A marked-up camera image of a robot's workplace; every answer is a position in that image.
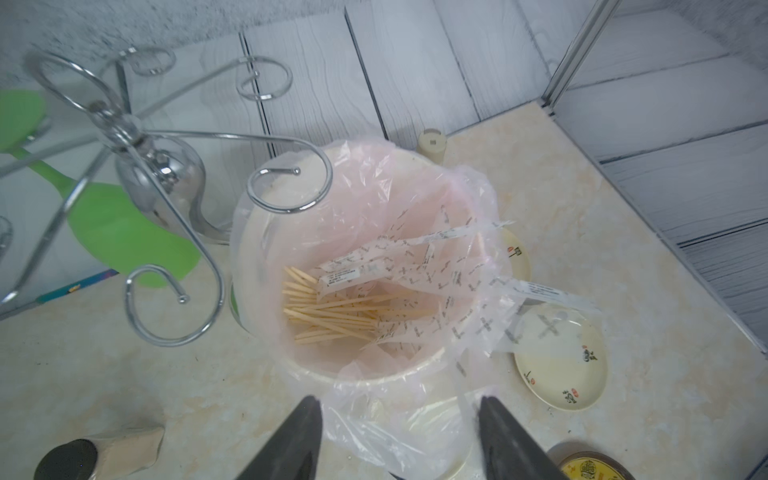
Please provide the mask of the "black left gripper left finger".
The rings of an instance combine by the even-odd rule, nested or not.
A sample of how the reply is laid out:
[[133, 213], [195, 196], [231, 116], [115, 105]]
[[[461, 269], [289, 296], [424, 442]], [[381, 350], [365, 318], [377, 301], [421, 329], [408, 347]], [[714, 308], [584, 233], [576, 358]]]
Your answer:
[[321, 402], [305, 396], [236, 479], [315, 479], [322, 439]]

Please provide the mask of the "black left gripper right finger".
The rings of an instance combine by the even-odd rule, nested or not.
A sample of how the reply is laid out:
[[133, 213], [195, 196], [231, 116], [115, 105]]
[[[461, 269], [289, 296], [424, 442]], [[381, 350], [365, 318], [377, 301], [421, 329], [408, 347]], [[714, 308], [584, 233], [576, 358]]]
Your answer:
[[478, 433], [486, 479], [566, 479], [498, 398], [481, 399]]

